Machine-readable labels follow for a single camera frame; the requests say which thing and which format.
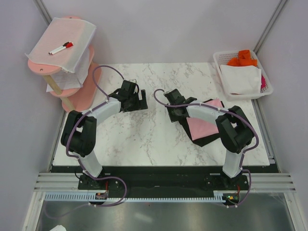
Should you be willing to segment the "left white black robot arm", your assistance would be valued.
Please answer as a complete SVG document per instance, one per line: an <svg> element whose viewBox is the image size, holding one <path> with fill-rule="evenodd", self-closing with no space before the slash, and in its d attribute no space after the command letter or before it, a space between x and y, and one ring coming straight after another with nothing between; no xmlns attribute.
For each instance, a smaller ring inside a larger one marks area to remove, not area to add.
<svg viewBox="0 0 308 231"><path fill-rule="evenodd" d="M71 111L61 136L66 155L75 158L89 178L89 184L95 189L105 185L103 167L99 163L94 147L97 126L106 119L124 112L148 109L146 91L135 82L124 80L120 88L107 96L101 104L84 112Z"/></svg>

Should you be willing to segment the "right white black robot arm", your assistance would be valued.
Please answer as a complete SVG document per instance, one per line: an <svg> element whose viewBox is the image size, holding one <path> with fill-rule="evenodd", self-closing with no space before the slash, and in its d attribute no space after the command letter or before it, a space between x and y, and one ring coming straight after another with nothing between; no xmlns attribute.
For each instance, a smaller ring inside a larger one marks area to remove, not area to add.
<svg viewBox="0 0 308 231"><path fill-rule="evenodd" d="M213 124L226 149L225 162L222 167L224 175L220 177L221 186L232 189L237 185L237 175L242 171L244 153L255 138L256 132L238 106L230 109L218 108L201 102L194 97L186 99L177 89L164 94L169 104L166 108L171 122L182 119L200 119Z"/></svg>

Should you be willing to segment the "black cloth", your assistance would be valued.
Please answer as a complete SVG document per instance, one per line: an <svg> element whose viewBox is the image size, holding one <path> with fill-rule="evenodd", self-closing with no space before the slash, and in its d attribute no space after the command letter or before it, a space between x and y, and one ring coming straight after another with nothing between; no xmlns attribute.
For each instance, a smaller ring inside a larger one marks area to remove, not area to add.
<svg viewBox="0 0 308 231"><path fill-rule="evenodd" d="M184 119L183 121L181 121L179 123L180 123L180 125L182 125L182 127L185 130L186 134L188 135L189 139L192 141L192 137L190 135L188 123L187 123L186 119ZM211 136L205 137L205 138L200 138L200 139L194 140L192 142L194 144L200 146L200 147L203 147L203 146L217 140L218 138L220 138L219 133L216 134L216 135L211 135Z"/></svg>

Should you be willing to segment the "pink t shirt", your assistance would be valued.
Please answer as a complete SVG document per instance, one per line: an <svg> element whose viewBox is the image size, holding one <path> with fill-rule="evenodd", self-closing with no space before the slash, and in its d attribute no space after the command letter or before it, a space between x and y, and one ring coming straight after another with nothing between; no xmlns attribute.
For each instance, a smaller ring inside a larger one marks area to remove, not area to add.
<svg viewBox="0 0 308 231"><path fill-rule="evenodd" d="M192 141L218 134L216 125L198 118L186 118Z"/></svg>

